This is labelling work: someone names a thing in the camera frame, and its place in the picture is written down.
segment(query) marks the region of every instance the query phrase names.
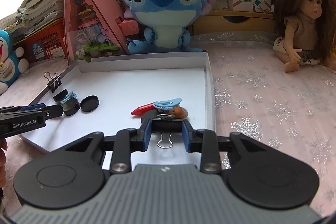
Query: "red plastic basket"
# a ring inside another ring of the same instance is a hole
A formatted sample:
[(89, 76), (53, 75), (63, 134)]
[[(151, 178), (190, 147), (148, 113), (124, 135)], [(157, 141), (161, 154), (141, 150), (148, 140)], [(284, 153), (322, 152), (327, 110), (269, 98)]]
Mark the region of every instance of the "red plastic basket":
[(63, 41), (64, 21), (59, 19), (19, 43), (25, 49), (24, 58), (29, 63), (55, 57), (67, 58), (67, 49)]

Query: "human hand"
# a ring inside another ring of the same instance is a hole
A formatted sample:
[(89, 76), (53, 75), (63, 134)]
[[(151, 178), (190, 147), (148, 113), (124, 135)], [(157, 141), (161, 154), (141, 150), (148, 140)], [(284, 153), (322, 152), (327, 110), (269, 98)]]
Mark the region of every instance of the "human hand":
[(287, 51), (291, 63), (298, 63), (300, 61), (301, 57), (298, 55), (299, 52), (302, 52), (302, 49), (290, 49)]
[(4, 150), (7, 150), (7, 142), (6, 139), (0, 139), (0, 187), (4, 187), (6, 185), (6, 155)]

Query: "screw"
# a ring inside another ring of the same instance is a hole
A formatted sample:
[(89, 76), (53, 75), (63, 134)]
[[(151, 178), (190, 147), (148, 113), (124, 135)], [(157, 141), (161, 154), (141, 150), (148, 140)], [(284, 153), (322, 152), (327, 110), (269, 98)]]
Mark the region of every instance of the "screw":
[(112, 170), (115, 172), (124, 172), (127, 169), (127, 164), (125, 163), (117, 163), (112, 166)]
[(203, 169), (207, 172), (215, 172), (219, 169), (219, 165), (215, 163), (206, 163)]

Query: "doll's hair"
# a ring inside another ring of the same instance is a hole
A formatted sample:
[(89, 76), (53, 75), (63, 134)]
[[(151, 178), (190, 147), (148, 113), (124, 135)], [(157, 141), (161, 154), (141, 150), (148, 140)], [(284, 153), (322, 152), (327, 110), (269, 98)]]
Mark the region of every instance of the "doll's hair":
[[(274, 0), (275, 31), (285, 35), (286, 26), (284, 17), (296, 15), (299, 11), (301, 0)], [(316, 53), (325, 60), (333, 47), (335, 34), (335, 8), (334, 0), (322, 0), (322, 15), (316, 19), (315, 26), (318, 36)]]

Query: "stitch plush toy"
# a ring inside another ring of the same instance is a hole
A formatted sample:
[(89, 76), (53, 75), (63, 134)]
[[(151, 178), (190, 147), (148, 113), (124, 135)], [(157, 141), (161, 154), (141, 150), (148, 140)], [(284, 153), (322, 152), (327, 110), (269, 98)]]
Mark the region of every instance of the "stitch plush toy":
[(19, 60), (23, 53), (22, 47), (13, 51), (9, 35), (6, 31), (0, 30), (0, 94), (3, 94), (18, 76), (28, 69), (28, 61)]
[(211, 10), (216, 0), (124, 0), (125, 18), (148, 26), (146, 41), (128, 39), (130, 54), (202, 51), (189, 47), (186, 27)]

